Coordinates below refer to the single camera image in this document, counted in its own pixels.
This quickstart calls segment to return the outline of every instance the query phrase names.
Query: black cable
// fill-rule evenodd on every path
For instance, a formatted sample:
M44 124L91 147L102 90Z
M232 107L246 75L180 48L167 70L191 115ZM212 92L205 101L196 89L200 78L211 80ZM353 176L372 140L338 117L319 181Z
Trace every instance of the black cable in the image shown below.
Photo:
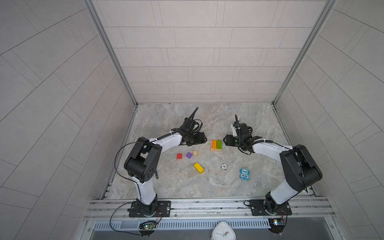
M116 231L116 232L124 232L124 231L116 230L116 229L114 229L114 228L112 227L111 220L112 220L113 214L114 214L119 208L121 208L122 206L124 206L124 205L126 205L126 204L131 204L131 203L132 203L132 202L126 202L126 203L120 205L120 206L119 206L118 208L116 208L116 210L112 213L111 218L109 219L109 226L110 226L114 231ZM136 234L136 233L131 233L131 232L125 232L125 233L129 233L129 234L136 235L136 236L141 236L141 234Z

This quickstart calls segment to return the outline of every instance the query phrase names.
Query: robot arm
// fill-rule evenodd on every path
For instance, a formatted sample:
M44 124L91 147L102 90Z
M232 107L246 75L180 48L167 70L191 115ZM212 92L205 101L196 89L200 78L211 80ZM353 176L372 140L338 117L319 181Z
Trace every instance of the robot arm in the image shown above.
M319 167L305 146L282 146L259 136L252 137L252 128L239 123L236 115L231 128L232 135L223 139L227 146L266 155L280 161L283 166L285 180L265 196L265 210L269 214L277 214L285 202L322 179Z

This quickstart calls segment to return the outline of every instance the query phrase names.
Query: clock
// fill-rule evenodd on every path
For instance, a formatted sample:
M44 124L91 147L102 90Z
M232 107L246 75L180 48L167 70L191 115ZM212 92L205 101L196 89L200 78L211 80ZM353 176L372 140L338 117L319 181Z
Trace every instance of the clock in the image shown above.
M212 232L211 240L235 240L236 235L226 222L220 222Z

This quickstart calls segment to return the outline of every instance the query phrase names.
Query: wall tile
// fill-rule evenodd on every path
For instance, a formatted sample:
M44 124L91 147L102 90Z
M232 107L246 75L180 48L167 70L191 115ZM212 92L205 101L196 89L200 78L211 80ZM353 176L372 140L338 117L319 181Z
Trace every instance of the wall tile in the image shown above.
M183 94L183 102L221 102L221 94Z
M292 94L287 90L285 90L284 94L281 96L281 101L283 102L290 116L293 116L293 114L299 108L299 105L297 104L296 100L293 98Z
M313 159L318 159L327 153L327 150L320 141L319 137L316 135L316 132L313 130L304 113L300 113L299 116L297 116L293 121L293 123L295 124L298 133L305 143L304 145L311 153Z
M257 82L253 93L276 94L280 89L281 83Z
M159 1L163 26L216 26L216 1Z
M77 172L60 165L15 239L47 239L78 178Z
M335 200L338 209L349 227L370 224L359 202L338 171L335 163L329 161L320 167L323 179Z
M246 82L222 82L216 84L215 94L246 94L248 93L251 83Z
M324 76L324 72L308 56L305 56L296 73L311 91Z
M30 209L0 204L0 232L3 239L14 239Z
M60 215L49 240L66 240L71 237L78 218Z
M45 28L48 28L55 23L81 11L84 9L84 4L76 0L69 1L33 1L26 0L26 3L35 13L40 22Z
M97 31L93 26L87 10L84 9L83 11L71 16L71 18L86 43L97 36Z
M81 174L81 172L84 169L84 166L80 163L76 162L72 158L68 157L67 155L64 156L63 160L61 161L61 164L74 170L75 172Z
M59 113L4 187L40 196L79 131L67 115Z
M96 144L67 204L83 208L106 155L107 152Z
M112 112L113 107L119 99L120 94L123 92L124 86L119 78L116 75L112 82L105 89L104 93L100 97L100 103L104 106L104 108L108 111L108 113Z
M0 10L0 54L37 34L36 29L13 1L4 1Z
M384 19L382 10L384 3L381 0L356 0L351 1L346 14L380 31L384 31Z
M301 82L293 94L303 113L310 124L314 124L324 113L325 110L308 87Z
M0 188L0 194L2 196L0 203L29 209L32 209L36 201L39 199L37 196L14 191L4 187Z
M261 48L221 48L219 66L257 66Z
M82 210L83 209L80 207L75 207L75 206L65 204L65 207L64 207L63 211L61 212L61 214L65 215L65 216L78 218L78 217L80 217Z
M65 61L55 74L72 93L75 93L102 61L96 45L90 42Z
M68 106L81 117L83 121L86 121L105 89L106 86L99 74L93 71L69 100Z
M348 184L373 175L331 118L316 133Z
M370 176L349 184L349 188L352 190L353 193L361 192L378 186L381 186L381 184L375 176Z
M147 82L143 67L122 67L129 83Z
M278 2L227 1L223 27L270 27Z
M181 94L171 95L145 95L147 102L149 103L179 103L183 101Z
M384 69L381 64L384 55L383 41L384 33L370 28L348 54L381 81L384 81Z
M106 122L107 119L101 111L94 108L68 150L68 157L84 166Z
M110 83L112 79L116 76L116 70L109 56L100 63L99 67L101 68L101 71L106 77L108 83Z
M367 216L371 220L377 233L381 238L384 237L384 225L380 221L384 214L383 208L374 209L372 206L379 206L384 201L384 188L382 186L355 193L355 196Z
M284 120L284 125L288 131L288 134L292 134L296 130L296 127L293 124L293 121L292 121L291 117L289 116L287 109L285 108L283 102L279 101L276 105L276 108L277 108L278 112L280 113L280 116Z
M113 48L126 48L118 27L105 27L104 29Z
M160 48L119 48L119 54L125 67L164 66Z
M123 111L116 104L113 108L111 115L109 116L107 122L103 130L101 131L100 137L108 144L111 145L113 136L115 136L115 132L117 127L119 126L120 120L123 115Z
M259 94L223 94L222 102L257 102Z
M193 67L194 82L231 82L235 67Z
M313 27L324 4L323 1L287 1L278 27Z
M136 94L169 94L167 83L133 83Z
M356 145L355 149L380 183L384 184L384 172L382 171L384 164L381 157L382 142L380 142L382 140L384 140L384 133L378 132Z
M173 28L125 28L120 32L127 48L175 48Z
M381 104L384 84L372 74L356 64L340 81L341 89L377 124L384 128Z
M214 49L168 48L168 57L170 66L212 66Z
M299 48L270 48L263 66L290 67L299 51Z
M62 21L12 50L41 79L45 80L80 47L68 24Z
M229 48L232 28L174 28L178 48Z
M372 123L372 120L331 79L318 91L316 98L347 138Z
M1 56L35 87L42 83L42 80L36 75L36 73L34 73L12 50L5 52Z
M333 10L320 31L320 36L339 50L343 50L362 23Z
M153 82L188 82L187 67L150 67Z
M210 94L211 83L173 83L173 89L175 94Z
M285 30L286 28L233 28L230 47L278 48Z
M107 26L156 26L150 1L97 1Z
M15 165L0 160L0 184L3 185L5 180L11 175L16 168Z
M2 57L0 57L0 76L2 80L0 88L0 119L3 119L35 89L35 86Z
M319 36L309 50L308 56L336 83L355 64L352 59Z
M54 74L28 95L0 122L0 159L19 164L71 96Z
M279 48L302 48L311 28L287 28Z

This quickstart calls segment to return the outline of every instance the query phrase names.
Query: floor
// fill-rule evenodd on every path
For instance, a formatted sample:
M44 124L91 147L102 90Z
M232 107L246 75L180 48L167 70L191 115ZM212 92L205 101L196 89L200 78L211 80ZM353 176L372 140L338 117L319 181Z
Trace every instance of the floor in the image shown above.
M261 196L283 180L281 163L267 156L248 156L224 144L222 152L210 152L209 140L223 139L230 134L235 114L240 116L240 122L253 127L253 135L288 144L270 103L141 104L127 143L141 136L161 136L181 126L196 107L199 109L195 119L203 122L201 131L208 141L191 147L177 146L160 156L159 179L154 177L159 198ZM128 175L123 164L132 147L133 144L124 149L118 166L118 171L125 176ZM193 150L198 150L198 156L185 157ZM176 160L177 153L182 153L183 158ZM196 162L205 169L202 174L194 168ZM228 165L227 170L220 168L222 163ZM249 168L249 181L239 179L241 167ZM108 199L134 199L136 194L133 183L115 175Z

